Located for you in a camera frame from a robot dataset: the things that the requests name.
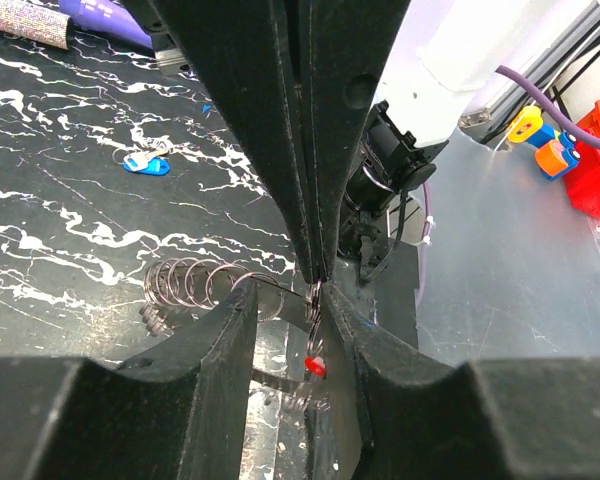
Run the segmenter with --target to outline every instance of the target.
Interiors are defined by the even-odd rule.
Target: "blue clip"
[[[171,165],[169,165],[169,162],[167,162],[164,158],[161,157],[152,158],[147,168],[143,170],[137,170],[135,172],[131,170],[131,167],[127,165],[127,163],[123,163],[122,166],[127,172],[144,173],[145,175],[156,176],[166,175],[167,173],[169,173],[169,170],[171,170]]]

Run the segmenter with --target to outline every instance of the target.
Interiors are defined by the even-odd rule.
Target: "red plastic basket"
[[[578,125],[600,137],[600,102]],[[564,176],[567,195],[574,208],[600,220],[600,150],[576,143],[580,164]]]

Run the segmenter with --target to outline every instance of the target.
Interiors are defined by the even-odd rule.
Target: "marble tabletop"
[[[168,258],[240,262],[293,285],[282,218],[195,75],[165,77],[84,32],[70,44],[0,33],[0,355],[114,367],[161,341],[137,312],[144,271]],[[169,174],[123,169],[158,143]],[[256,361],[284,370],[288,327],[260,327]],[[251,403],[241,478],[273,478],[295,446],[279,446],[275,401]]]

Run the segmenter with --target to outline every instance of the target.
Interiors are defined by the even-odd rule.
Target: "pink glittery tube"
[[[69,50],[69,16],[25,0],[0,0],[0,31]]]

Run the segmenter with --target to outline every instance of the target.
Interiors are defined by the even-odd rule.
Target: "purple cable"
[[[431,233],[431,229],[433,225],[431,222],[428,222],[427,219],[432,215],[431,209],[431,191],[429,190],[429,182],[424,182],[422,185],[422,191],[424,193],[424,225],[422,226],[422,239],[424,240]],[[416,294],[416,310],[420,306],[422,302],[422,297],[424,297],[424,287],[427,282],[427,245],[426,243],[422,244],[422,252],[420,255],[420,266],[418,269],[420,275],[420,286],[418,287],[418,293]]]
[[[522,88],[524,88],[531,97],[538,102],[548,114],[553,118],[558,125],[563,130],[566,130],[571,135],[576,137],[578,140],[583,141],[584,143],[591,145],[594,148],[600,150],[600,138],[591,135],[588,132],[585,132],[583,129],[574,124],[571,120],[569,120],[558,107],[556,107],[553,102],[547,97],[542,91],[536,87],[530,80],[520,75],[515,70],[511,70],[509,67],[505,67],[504,65],[500,65],[496,73],[507,77],[510,80],[513,80]]]

